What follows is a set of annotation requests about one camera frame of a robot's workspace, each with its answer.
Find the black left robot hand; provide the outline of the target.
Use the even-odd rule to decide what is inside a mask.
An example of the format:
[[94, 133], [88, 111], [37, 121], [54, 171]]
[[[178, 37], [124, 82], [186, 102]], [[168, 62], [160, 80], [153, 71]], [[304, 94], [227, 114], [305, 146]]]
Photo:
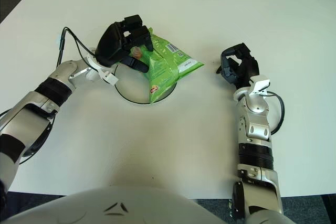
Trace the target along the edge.
[[96, 61], [105, 67], [122, 63], [134, 70], [147, 73], [149, 66], [130, 56], [131, 49], [135, 46], [145, 46], [150, 52], [154, 50], [150, 32], [143, 25], [139, 15], [114, 22], [106, 29], [96, 47]]

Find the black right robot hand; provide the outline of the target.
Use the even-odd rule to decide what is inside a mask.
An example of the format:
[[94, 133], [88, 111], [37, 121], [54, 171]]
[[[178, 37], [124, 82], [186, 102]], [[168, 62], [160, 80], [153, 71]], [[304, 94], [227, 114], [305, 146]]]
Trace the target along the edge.
[[258, 62], [244, 43], [225, 49], [220, 58], [221, 63], [216, 74], [220, 74], [237, 90], [250, 87], [250, 78], [259, 75]]

